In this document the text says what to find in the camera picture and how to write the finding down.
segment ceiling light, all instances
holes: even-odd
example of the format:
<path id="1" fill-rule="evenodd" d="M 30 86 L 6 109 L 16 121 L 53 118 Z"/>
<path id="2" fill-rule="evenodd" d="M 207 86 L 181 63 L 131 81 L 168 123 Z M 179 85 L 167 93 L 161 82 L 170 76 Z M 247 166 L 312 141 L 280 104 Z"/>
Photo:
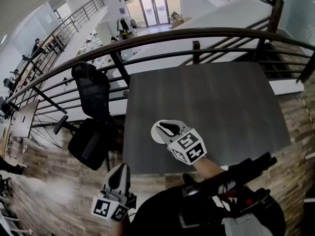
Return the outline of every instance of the ceiling light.
<path id="1" fill-rule="evenodd" d="M 2 44 L 4 43 L 4 41 L 5 41 L 5 39 L 6 39 L 7 36 L 8 36 L 8 34 L 7 34 L 6 36 L 4 36 L 4 38 L 3 38 L 3 40 L 1 41 L 1 44 L 0 44 L 0 45 L 2 45 Z"/>

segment glass door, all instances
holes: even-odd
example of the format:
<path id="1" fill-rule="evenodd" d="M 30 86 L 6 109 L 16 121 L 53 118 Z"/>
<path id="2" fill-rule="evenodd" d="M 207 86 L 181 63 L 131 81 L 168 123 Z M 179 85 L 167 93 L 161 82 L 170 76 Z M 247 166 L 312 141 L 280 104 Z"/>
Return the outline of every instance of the glass door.
<path id="1" fill-rule="evenodd" d="M 168 24 L 168 10 L 166 8 L 165 0 L 153 0 L 153 2 L 157 13 L 158 24 Z"/>
<path id="2" fill-rule="evenodd" d="M 157 26 L 157 15 L 153 7 L 152 0 L 141 0 L 143 5 L 144 14 L 146 16 L 147 26 Z"/>

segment window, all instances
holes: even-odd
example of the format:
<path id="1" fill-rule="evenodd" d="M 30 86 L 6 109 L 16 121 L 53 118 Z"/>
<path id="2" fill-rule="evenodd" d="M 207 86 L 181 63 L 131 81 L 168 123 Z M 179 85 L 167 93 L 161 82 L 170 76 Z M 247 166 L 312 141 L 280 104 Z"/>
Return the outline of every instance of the window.
<path id="1" fill-rule="evenodd" d="M 171 15 L 174 11 L 178 14 L 182 13 L 181 0 L 167 0 L 168 12 Z"/>
<path id="2" fill-rule="evenodd" d="M 136 21 L 137 28 L 146 27 L 139 0 L 126 1 L 130 16 Z"/>

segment red component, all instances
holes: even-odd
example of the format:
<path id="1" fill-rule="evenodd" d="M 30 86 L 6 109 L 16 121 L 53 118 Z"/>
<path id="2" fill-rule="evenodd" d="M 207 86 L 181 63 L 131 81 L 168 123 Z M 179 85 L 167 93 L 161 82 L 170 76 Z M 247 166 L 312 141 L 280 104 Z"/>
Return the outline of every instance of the red component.
<path id="1" fill-rule="evenodd" d="M 253 199 L 246 199 L 246 204 L 247 204 L 248 206 L 251 206 L 253 203 L 254 203 L 254 200 L 253 200 Z"/>

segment tabletop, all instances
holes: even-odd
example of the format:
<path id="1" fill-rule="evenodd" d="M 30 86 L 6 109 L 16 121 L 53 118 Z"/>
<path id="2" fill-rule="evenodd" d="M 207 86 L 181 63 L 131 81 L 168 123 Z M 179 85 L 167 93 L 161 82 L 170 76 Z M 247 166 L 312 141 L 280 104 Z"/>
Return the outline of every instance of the tabletop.
<path id="1" fill-rule="evenodd" d="M 132 174 L 193 171 L 151 137 L 154 123 L 181 120 L 201 135 L 207 157 L 233 165 L 290 144 L 278 101 L 258 63 L 222 62 L 132 74 L 123 159 Z"/>

